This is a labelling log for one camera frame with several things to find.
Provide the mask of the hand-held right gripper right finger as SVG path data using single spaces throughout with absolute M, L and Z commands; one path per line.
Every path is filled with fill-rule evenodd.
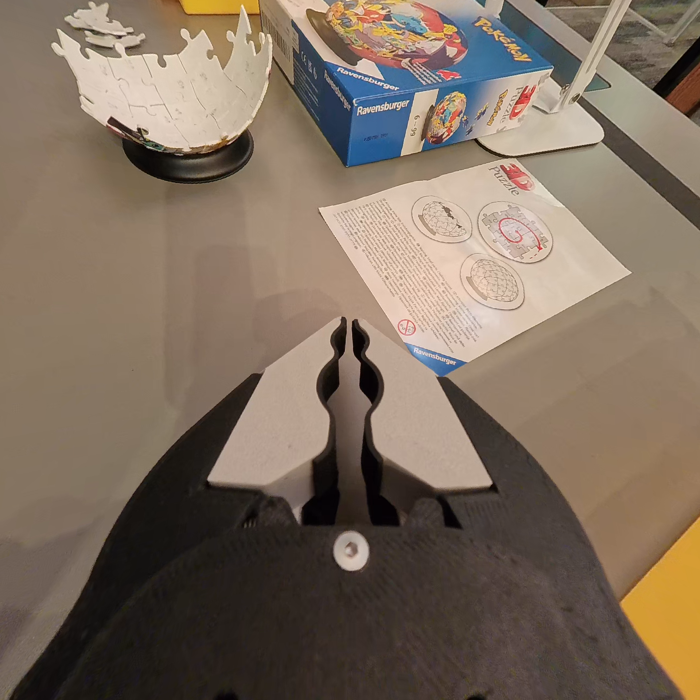
M 398 526 L 423 498 L 490 489 L 439 377 L 367 321 L 354 320 L 351 331 L 360 389 L 370 401 L 361 470 L 371 523 Z

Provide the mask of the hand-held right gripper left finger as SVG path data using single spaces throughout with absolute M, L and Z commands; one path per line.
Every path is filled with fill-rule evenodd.
M 299 523 L 335 519 L 335 418 L 347 322 L 337 317 L 264 369 L 207 482 L 283 498 Z

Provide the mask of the white half-built puzzle ball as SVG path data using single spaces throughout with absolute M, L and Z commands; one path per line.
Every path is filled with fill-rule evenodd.
M 259 34 L 260 48 L 249 40 L 244 8 L 236 31 L 226 39 L 232 51 L 225 66 L 205 31 L 180 35 L 186 46 L 177 54 L 128 54 L 112 49 L 106 57 L 57 30 L 55 54 L 72 70 L 81 108 L 119 137 L 154 151 L 207 153 L 234 141 L 256 117 L 269 84 L 273 59 L 270 34 Z

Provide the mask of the yellow plastic bin holding pieces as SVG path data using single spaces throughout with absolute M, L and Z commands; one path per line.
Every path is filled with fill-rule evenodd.
M 181 0 L 179 3 L 188 15 L 237 15 L 241 8 L 248 15 L 260 13 L 259 1 Z

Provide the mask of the black round ball stand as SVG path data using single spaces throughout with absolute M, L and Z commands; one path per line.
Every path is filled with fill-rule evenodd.
M 128 160 L 139 170 L 171 183 L 210 183 L 232 176 L 250 161 L 254 140 L 246 129 L 231 143 L 207 153 L 177 155 L 146 148 L 128 139 L 122 140 Z

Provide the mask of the blue puzzle box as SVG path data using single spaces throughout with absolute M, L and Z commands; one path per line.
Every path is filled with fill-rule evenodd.
M 260 1 L 273 57 L 340 160 L 519 127 L 553 65 L 477 1 Z

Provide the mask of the printed instruction sheet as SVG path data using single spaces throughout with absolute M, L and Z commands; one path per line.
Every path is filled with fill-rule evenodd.
M 512 158 L 320 213 L 409 352 L 441 377 L 630 275 Z

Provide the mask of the white desk stand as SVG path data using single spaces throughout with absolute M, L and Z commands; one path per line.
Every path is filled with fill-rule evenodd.
M 630 1 L 611 1 L 587 54 L 572 80 L 564 86 L 548 78 L 536 89 L 532 107 L 521 126 L 480 136 L 477 144 L 503 158 L 520 158 L 597 145 L 603 127 L 579 100 L 594 78 L 599 63 L 629 8 Z

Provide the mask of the long black tape strip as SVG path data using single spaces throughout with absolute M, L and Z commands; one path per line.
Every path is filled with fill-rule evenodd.
M 578 104 L 603 128 L 602 143 L 688 222 L 699 229 L 699 195 L 604 116 L 589 100 L 581 97 Z

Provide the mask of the white jigsaw piece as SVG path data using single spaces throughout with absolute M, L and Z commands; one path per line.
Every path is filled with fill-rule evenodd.
M 65 16 L 65 22 L 75 30 L 90 31 L 103 36 L 124 37 L 134 33 L 133 27 L 126 27 L 109 17 L 109 4 L 97 5 L 88 2 L 87 8 L 79 8 Z
M 91 30 L 83 30 L 83 33 L 88 45 L 108 49 L 115 49 L 118 44 L 125 49 L 139 47 L 146 38 L 145 33 L 126 34 L 123 36 L 102 34 Z

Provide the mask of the reddish wooden panel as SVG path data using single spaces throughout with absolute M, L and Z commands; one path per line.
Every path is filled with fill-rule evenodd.
M 652 88 L 686 116 L 699 108 L 699 56 L 682 58 Z

